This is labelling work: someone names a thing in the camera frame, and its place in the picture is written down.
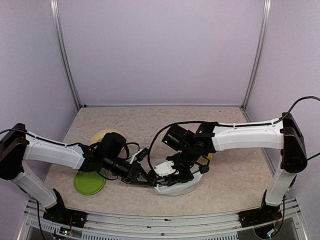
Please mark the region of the white drawstring pouch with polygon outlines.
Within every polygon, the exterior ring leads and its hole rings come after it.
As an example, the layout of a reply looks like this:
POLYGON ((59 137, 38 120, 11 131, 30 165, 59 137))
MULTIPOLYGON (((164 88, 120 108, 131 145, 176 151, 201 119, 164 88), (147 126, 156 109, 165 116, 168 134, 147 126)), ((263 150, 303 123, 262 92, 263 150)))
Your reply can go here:
POLYGON ((172 186, 160 186, 158 184, 154 187, 155 193, 161 197, 176 197, 196 190, 203 174, 200 172, 200 166, 198 165, 194 165, 190 170, 194 177, 191 181, 176 183, 172 186))

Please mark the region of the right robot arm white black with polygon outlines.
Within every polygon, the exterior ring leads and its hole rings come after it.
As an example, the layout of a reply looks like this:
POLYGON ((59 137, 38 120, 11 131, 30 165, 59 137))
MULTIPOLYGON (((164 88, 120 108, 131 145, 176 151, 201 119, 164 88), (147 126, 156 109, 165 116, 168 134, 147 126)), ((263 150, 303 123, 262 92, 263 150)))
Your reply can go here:
POLYGON ((292 116, 294 107, 304 100, 319 101, 317 96, 304 96, 297 99, 288 111, 280 118, 247 123, 219 123, 216 121, 190 120, 170 123, 161 128, 153 137, 151 150, 164 131, 164 143, 178 152, 173 161, 153 166, 151 156, 147 162, 151 172, 159 178, 181 176, 177 182, 182 186, 193 181, 190 169, 200 157, 207 154, 233 149, 275 149, 281 151, 281 160, 273 176, 272 182, 265 191, 262 206, 256 210, 256 218, 266 222, 275 212, 296 176, 302 172, 311 160, 307 157, 304 137, 292 116))

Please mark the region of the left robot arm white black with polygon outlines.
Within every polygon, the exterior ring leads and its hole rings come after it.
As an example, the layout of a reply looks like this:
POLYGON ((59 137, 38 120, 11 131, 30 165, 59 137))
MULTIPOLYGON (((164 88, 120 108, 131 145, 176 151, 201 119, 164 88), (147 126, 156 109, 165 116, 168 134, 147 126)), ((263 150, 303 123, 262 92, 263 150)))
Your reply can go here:
POLYGON ((22 123, 2 131, 0 141, 0 177, 12 181, 35 198, 57 221, 70 218, 60 193, 48 188, 27 166, 27 161, 57 164, 80 172, 99 172, 106 169, 121 177, 125 183, 143 186, 156 185, 137 161, 120 158, 122 149, 128 150, 126 139, 119 133, 106 133, 102 140, 91 145, 66 144, 42 138, 26 130, 22 123))

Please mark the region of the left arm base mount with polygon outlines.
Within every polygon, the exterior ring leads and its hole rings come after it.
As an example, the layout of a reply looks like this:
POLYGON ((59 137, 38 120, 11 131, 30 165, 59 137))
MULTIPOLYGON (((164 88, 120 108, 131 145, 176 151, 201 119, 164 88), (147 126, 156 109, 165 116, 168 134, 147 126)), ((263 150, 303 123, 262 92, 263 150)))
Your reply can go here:
POLYGON ((46 220, 76 228, 84 228, 87 216, 88 214, 84 211, 58 205, 46 208, 43 214, 43 218, 46 220))

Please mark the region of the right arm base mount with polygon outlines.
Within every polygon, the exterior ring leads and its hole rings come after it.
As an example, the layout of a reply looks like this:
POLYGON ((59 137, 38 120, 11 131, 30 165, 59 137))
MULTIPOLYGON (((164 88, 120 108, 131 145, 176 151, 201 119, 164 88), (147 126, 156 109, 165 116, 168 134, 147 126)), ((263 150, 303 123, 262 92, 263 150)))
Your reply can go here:
POLYGON ((283 217, 279 207, 259 207, 238 213, 242 228, 265 224, 283 217))

